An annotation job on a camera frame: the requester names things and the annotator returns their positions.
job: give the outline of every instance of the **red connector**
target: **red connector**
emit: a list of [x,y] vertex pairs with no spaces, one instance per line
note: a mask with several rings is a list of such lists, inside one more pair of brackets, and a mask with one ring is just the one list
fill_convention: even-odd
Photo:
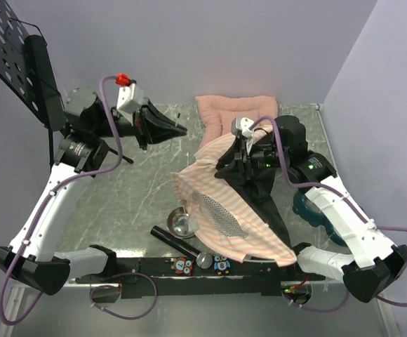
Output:
[[126,74],[120,72],[114,82],[120,86],[128,86],[131,83],[131,79],[129,79]]

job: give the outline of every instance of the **gray mesh patch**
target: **gray mesh patch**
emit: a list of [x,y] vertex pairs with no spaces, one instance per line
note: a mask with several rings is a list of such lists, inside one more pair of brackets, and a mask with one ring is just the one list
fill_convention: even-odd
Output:
[[201,215],[226,237],[247,238],[248,233],[242,230],[235,217],[216,200],[198,192],[192,194],[192,200],[199,205]]

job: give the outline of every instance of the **perforated black panel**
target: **perforated black panel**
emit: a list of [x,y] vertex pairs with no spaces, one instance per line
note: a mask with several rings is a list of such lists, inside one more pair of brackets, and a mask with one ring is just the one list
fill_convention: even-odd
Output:
[[[57,92],[55,80],[53,80],[53,76],[48,77],[47,80],[40,79],[36,61],[34,61],[36,60],[34,57],[35,44],[26,40],[29,34],[24,25],[18,21],[9,20],[9,18],[18,19],[7,2],[0,0],[0,78],[42,123],[49,128],[53,124],[57,124],[56,128],[59,129],[58,126],[61,125],[61,121],[53,123],[53,118],[48,115],[49,107],[46,107],[45,86],[48,86],[51,88],[49,89],[51,90],[48,93],[49,96],[51,98],[57,96],[54,105],[52,100],[48,104],[51,105],[51,109],[60,110],[55,111],[55,113],[61,113],[60,94]],[[49,71],[52,72],[45,46],[41,55],[43,55],[43,61],[47,59]]]

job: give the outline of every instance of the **teal object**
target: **teal object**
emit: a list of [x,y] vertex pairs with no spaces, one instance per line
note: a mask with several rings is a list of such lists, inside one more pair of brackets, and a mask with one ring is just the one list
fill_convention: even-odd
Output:
[[330,238],[338,246],[347,247],[345,241],[336,234],[333,225],[323,213],[316,212],[311,209],[307,204],[307,198],[300,191],[294,194],[293,211],[300,216],[303,220],[308,222],[312,227],[324,226],[325,231]]

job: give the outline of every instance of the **gray wall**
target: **gray wall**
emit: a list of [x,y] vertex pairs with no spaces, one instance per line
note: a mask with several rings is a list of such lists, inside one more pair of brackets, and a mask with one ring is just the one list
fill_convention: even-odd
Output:
[[[340,173],[377,224],[407,226],[407,1],[378,2],[324,102]],[[397,244],[407,234],[388,233]],[[407,271],[389,297],[407,302]],[[395,308],[407,336],[407,309]]]
[[25,223],[48,176],[47,130],[0,80],[0,245]]
[[376,0],[17,0],[67,90],[126,72],[156,103],[325,98]]

